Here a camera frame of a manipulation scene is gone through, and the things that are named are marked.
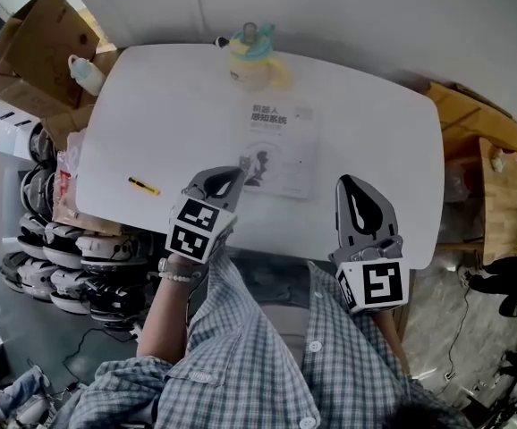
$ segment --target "shirt sleeve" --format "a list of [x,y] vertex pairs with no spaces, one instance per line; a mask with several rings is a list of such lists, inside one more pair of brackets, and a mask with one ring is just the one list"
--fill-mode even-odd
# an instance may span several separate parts
[[167,372],[173,366],[156,357],[134,357],[105,362],[95,381],[79,396],[75,408],[68,408],[70,429],[113,427],[147,407],[157,411]]
[[409,380],[411,402],[440,412],[440,420],[450,429],[471,429],[473,426],[457,408],[447,405],[427,391],[417,380]]

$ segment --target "yellow marker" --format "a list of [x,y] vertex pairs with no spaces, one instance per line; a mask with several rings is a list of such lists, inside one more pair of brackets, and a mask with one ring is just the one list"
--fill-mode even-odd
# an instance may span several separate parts
[[128,181],[130,183],[135,184],[139,188],[142,188],[142,189],[146,190],[149,194],[153,194],[154,196],[158,196],[159,195],[159,189],[152,188],[151,186],[148,186],[147,184],[145,184],[144,182],[139,181],[136,178],[133,178],[133,177],[130,176]]

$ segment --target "helmet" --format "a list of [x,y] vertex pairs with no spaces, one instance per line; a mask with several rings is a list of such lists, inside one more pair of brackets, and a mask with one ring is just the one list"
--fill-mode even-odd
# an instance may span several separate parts
[[54,143],[52,143],[41,122],[36,124],[30,133],[28,150],[35,162],[55,159]]
[[42,249],[46,224],[38,214],[26,213],[20,218],[22,235],[18,237],[18,244],[22,251],[36,259],[46,259]]
[[130,266],[146,265],[151,253],[151,234],[140,232],[120,237],[84,234],[76,240],[81,263],[89,273],[120,273]]
[[23,265],[30,256],[26,253],[10,253],[3,257],[2,263],[0,264],[0,274],[4,284],[11,290],[16,292],[24,292],[21,284],[21,278],[18,275],[18,267]]
[[35,299],[50,300],[50,294],[54,291],[50,280],[57,269],[58,266],[50,262],[28,259],[18,268],[24,292]]
[[52,218],[52,210],[47,202],[47,181],[54,171],[52,164],[40,163],[26,173],[20,187],[20,198],[24,208],[48,220]]
[[81,269],[81,251],[76,246],[76,239],[82,233],[82,229],[71,225],[48,223],[46,245],[43,247],[46,259],[62,267]]
[[46,196],[46,204],[48,210],[54,214],[54,180],[55,180],[55,172],[50,173],[50,176],[47,177],[46,186],[45,186],[45,196]]
[[131,330],[133,321],[146,308],[144,279],[140,283],[129,284],[121,282],[121,279],[106,281],[93,278],[85,284],[91,317],[105,327]]
[[86,315],[89,311],[81,300],[84,295],[84,284],[90,278],[91,275],[82,270],[56,270],[52,273],[51,281],[55,286],[55,292],[50,296],[52,303],[68,313]]

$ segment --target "plaid shirt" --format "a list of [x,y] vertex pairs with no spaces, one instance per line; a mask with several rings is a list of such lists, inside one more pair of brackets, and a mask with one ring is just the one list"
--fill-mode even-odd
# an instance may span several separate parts
[[301,368],[223,253],[210,266],[185,358],[176,365],[155,357],[102,364],[54,427],[113,427],[147,410],[156,428],[372,428],[402,402],[441,411],[449,427],[470,427],[406,378],[368,315],[348,315],[333,276],[312,263],[309,270]]

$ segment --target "white table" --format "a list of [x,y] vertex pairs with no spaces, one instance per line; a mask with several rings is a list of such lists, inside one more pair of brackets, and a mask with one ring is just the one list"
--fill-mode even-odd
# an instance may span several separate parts
[[[293,86],[261,98],[309,105],[318,114],[309,200],[243,193],[231,246],[327,259],[338,246],[335,185],[353,174],[392,202],[410,268],[431,260],[444,188],[441,130],[428,98],[392,82],[298,55],[280,54]],[[241,102],[227,53],[211,45],[135,46],[111,71],[81,150],[76,202],[95,215],[166,232],[171,207],[192,176],[238,164]],[[161,189],[147,194],[136,177]]]

